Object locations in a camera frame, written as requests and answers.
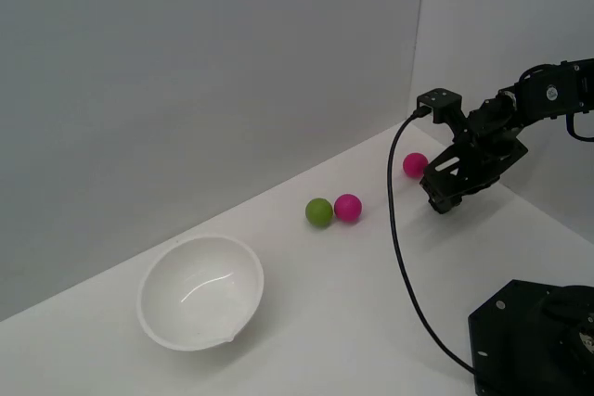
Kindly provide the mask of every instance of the white backdrop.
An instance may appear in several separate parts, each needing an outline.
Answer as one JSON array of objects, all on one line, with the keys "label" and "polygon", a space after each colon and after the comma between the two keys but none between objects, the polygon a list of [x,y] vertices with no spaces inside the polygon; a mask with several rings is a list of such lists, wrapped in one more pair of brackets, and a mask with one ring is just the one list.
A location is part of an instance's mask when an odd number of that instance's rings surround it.
[{"label": "white backdrop", "polygon": [[402,120],[420,0],[0,0],[0,319]]},{"label": "white backdrop", "polygon": [[[476,109],[532,66],[594,57],[593,25],[594,0],[422,0],[410,107],[441,86],[463,95],[465,111]],[[594,134],[594,115],[576,124]],[[451,141],[445,126],[419,126]],[[520,140],[530,151],[503,184],[594,242],[594,144],[567,135],[563,119],[537,123]]]}]

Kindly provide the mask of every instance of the white table surface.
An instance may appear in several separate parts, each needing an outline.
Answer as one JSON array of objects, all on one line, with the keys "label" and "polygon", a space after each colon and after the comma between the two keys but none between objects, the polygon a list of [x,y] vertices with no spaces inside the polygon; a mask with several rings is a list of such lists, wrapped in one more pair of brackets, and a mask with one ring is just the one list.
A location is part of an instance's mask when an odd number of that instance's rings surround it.
[{"label": "white table surface", "polygon": [[[0,323],[5,395],[473,395],[434,346],[397,269],[385,186],[395,128],[179,237]],[[397,162],[442,147],[411,127]],[[515,169],[522,168],[520,161]],[[470,360],[467,316],[512,278],[594,285],[594,246],[495,185],[448,215],[397,173],[396,218],[421,306]],[[362,220],[316,230],[310,198],[354,193]],[[222,233],[253,247],[265,293],[238,338],[210,351],[168,351],[141,330],[137,284],[178,238]]]}]

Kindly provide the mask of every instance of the green ball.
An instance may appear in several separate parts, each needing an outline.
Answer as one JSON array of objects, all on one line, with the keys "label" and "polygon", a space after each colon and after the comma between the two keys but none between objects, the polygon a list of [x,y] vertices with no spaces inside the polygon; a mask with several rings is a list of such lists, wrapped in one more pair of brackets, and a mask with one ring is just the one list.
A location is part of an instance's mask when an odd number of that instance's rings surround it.
[{"label": "green ball", "polygon": [[334,211],[327,199],[314,198],[305,208],[305,218],[314,226],[324,227],[330,224]]}]

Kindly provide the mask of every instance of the pink ball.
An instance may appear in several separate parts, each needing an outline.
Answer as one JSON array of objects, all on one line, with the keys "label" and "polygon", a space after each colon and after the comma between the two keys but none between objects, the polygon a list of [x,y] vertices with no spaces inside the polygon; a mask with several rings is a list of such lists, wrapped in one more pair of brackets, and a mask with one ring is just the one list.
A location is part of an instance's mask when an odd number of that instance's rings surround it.
[{"label": "pink ball", "polygon": [[347,223],[356,222],[362,210],[361,200],[351,194],[340,195],[334,203],[336,218]]},{"label": "pink ball", "polygon": [[427,167],[429,161],[422,153],[409,153],[402,163],[405,174],[410,178],[421,178],[423,169]]}]

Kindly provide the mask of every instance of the ball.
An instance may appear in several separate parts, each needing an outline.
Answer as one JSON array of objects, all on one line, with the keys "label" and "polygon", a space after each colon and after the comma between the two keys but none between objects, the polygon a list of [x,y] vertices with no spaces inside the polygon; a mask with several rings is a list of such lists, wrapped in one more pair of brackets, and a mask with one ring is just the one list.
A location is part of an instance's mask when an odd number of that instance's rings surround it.
[{"label": "ball", "polygon": [[347,223],[356,222],[363,210],[361,200],[354,195],[340,195],[334,203],[336,218]]},{"label": "ball", "polygon": [[410,178],[421,178],[428,164],[427,157],[422,153],[409,153],[402,163],[402,169]]},{"label": "ball", "polygon": [[330,224],[332,220],[332,205],[327,199],[314,198],[305,208],[305,218],[307,221],[316,227],[325,227]]}]

